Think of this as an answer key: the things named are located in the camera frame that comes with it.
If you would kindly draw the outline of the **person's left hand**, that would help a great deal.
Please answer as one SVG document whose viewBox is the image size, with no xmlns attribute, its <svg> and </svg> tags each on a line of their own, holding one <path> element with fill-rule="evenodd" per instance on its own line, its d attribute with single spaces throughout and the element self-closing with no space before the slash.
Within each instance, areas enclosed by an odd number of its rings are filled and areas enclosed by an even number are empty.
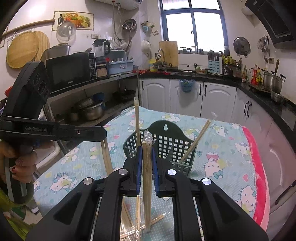
<svg viewBox="0 0 296 241">
<path fill-rule="evenodd" d="M 5 141 L 1 141 L 1 180 L 6 183 L 6 171 L 4 167 L 4 160 L 7 158 L 15 158 L 16 153 L 14 149 Z M 15 164 L 10 167 L 12 178 L 22 183 L 30 183 L 32 175 L 36 171 L 37 154 L 32 151 L 29 154 L 17 157 Z"/>
</svg>

